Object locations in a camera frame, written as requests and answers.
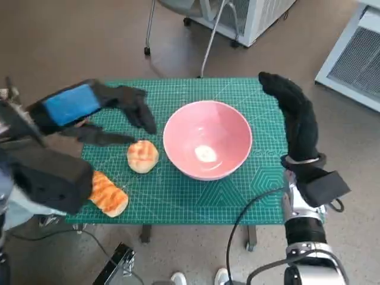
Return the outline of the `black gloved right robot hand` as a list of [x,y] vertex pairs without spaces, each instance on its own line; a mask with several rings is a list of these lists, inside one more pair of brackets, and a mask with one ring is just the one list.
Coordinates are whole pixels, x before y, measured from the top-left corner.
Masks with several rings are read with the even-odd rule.
[[298,163],[316,160],[318,124],[312,102],[297,84],[278,74],[260,72],[258,79],[263,92],[277,100],[284,116],[287,155]]

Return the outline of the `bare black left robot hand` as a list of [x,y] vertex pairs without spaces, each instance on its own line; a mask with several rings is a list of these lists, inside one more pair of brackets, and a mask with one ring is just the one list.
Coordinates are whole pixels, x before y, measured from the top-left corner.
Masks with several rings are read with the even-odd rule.
[[104,132],[102,127],[84,120],[102,109],[119,109],[132,126],[156,134],[156,123],[146,97],[147,92],[142,89],[125,85],[111,87],[89,79],[40,99],[26,111],[43,135],[59,132],[86,144],[124,145],[137,141],[129,135]]

